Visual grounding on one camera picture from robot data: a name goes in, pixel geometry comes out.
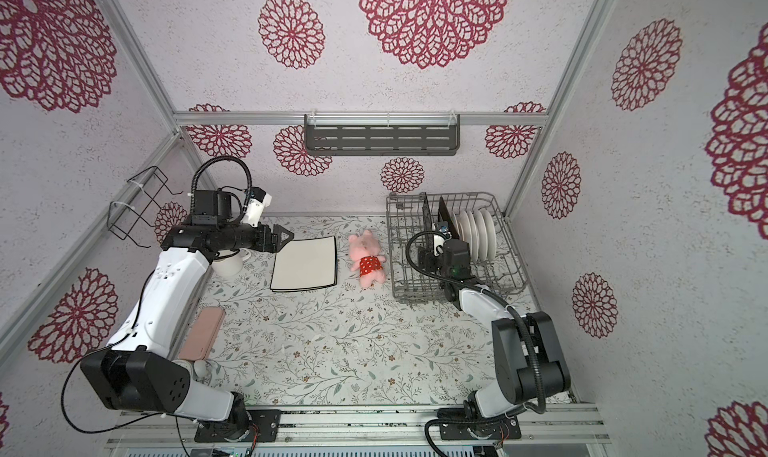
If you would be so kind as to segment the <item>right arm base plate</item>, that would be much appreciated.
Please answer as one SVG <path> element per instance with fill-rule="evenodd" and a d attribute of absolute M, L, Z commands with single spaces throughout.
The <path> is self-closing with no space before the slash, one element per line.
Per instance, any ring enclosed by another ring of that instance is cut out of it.
<path fill-rule="evenodd" d="M 447 441 L 502 441 L 522 437 L 516 416 L 502 414 L 492 418 L 468 418 L 458 408 L 443 408 L 437 412 L 440 438 Z"/>

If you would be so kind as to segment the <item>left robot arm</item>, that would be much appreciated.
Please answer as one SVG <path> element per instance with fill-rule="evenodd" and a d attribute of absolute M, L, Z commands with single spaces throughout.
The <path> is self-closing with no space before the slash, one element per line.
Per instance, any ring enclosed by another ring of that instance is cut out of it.
<path fill-rule="evenodd" d="M 221 252 L 241 249 L 278 253 L 292 240 L 290 231 L 261 223 L 271 203 L 258 187 L 246 193 L 243 215 L 235 220 L 216 191 L 196 191 L 202 207 L 173 227 L 161 244 L 154 271 L 125 324 L 108 344 L 80 361 L 80 369 L 110 410 L 155 412 L 221 424 L 238 437 L 249 427 L 243 398 L 197 382 L 170 358 L 174 335 L 201 278 Z"/>

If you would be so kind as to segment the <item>white square plate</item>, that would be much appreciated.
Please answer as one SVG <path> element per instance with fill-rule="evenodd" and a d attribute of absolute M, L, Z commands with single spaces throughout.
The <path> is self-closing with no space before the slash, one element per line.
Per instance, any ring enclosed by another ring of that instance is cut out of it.
<path fill-rule="evenodd" d="M 271 283 L 337 283 L 337 273 L 334 237 L 294 240 L 276 254 Z"/>
<path fill-rule="evenodd" d="M 311 292 L 321 289 L 326 289 L 330 287 L 336 286 L 336 282 L 327 283 L 327 284 L 318 284 L 318 285 L 310 285 L 305 283 L 275 283 L 272 282 L 270 284 L 270 290 L 273 293 L 298 293 L 298 292 Z"/>

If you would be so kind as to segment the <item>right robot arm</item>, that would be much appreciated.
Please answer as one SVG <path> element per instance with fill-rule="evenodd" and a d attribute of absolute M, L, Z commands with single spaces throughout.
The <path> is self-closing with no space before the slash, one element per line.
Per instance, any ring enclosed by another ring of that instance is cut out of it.
<path fill-rule="evenodd" d="M 469 244 L 449 239 L 437 256 L 409 266 L 438 281 L 446 300 L 488 329 L 494 380 L 464 402 L 465 419 L 486 423 L 525 411 L 543 414 L 546 399 L 571 386 L 570 371 L 551 317 L 544 312 L 520 314 L 512 304 L 475 276 Z"/>

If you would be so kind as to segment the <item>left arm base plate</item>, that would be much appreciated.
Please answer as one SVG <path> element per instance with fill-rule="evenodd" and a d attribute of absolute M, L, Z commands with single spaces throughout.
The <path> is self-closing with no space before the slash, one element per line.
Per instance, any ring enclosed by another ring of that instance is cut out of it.
<path fill-rule="evenodd" d="M 277 438 L 282 412 L 273 409 L 249 409 L 226 421 L 203 421 L 194 436 L 195 443 L 271 443 Z"/>

